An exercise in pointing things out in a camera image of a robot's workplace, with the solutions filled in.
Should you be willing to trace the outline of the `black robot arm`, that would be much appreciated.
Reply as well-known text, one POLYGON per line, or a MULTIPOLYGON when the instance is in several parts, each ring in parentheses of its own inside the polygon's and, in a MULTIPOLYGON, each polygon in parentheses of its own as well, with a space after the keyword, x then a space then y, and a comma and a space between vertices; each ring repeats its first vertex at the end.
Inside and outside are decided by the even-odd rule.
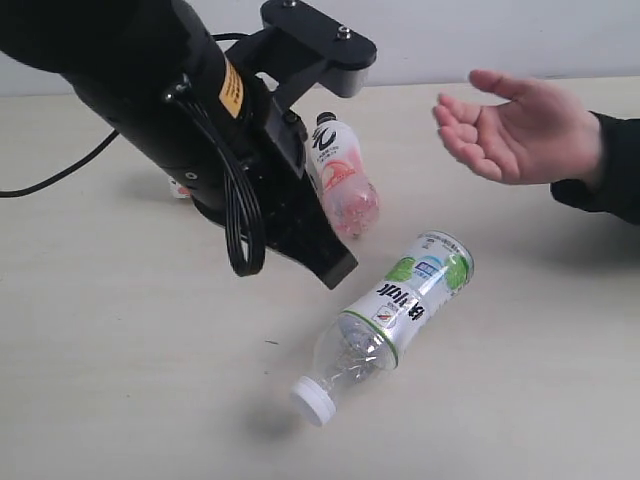
POLYGON ((63 77, 79 99, 225 231, 239 276, 275 251, 336 287, 357 261, 306 171, 293 105, 321 85, 342 98, 377 57, 364 35, 303 1, 268 1, 262 27, 219 46, 184 1, 5 1, 1 49, 63 77))

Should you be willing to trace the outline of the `black sleeved forearm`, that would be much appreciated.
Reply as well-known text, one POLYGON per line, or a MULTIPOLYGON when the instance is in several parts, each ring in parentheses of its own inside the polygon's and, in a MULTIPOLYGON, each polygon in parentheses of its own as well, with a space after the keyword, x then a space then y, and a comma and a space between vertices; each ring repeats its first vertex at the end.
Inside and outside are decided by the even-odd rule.
POLYGON ((594 112, 601 127, 601 175, 596 186, 580 180, 550 184, 553 199, 589 213, 611 214, 639 225, 639 119, 594 112))

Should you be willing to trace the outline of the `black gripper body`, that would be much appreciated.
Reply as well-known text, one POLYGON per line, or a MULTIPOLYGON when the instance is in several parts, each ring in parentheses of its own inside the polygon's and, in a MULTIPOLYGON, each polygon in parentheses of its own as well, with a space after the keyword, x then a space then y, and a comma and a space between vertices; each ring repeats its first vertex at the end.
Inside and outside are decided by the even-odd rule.
POLYGON ((209 172, 191 180, 189 191, 205 217, 227 226, 227 165, 236 165, 252 187, 257 221, 268 246, 263 198, 273 181, 309 177, 306 127, 290 108, 281 110, 271 98, 272 91, 254 75, 218 69, 192 74, 189 81, 194 115, 217 131, 209 172))

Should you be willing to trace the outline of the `person's open bare hand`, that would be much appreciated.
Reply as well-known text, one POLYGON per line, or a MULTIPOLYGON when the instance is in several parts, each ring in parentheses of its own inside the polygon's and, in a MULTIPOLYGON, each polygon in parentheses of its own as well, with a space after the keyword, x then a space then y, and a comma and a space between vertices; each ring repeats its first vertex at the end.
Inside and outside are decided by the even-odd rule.
POLYGON ((543 80, 495 70, 473 70, 469 83, 504 102, 481 105, 438 95, 433 108, 438 134, 459 163, 506 185, 563 180, 599 185, 600 122, 575 95, 543 80))

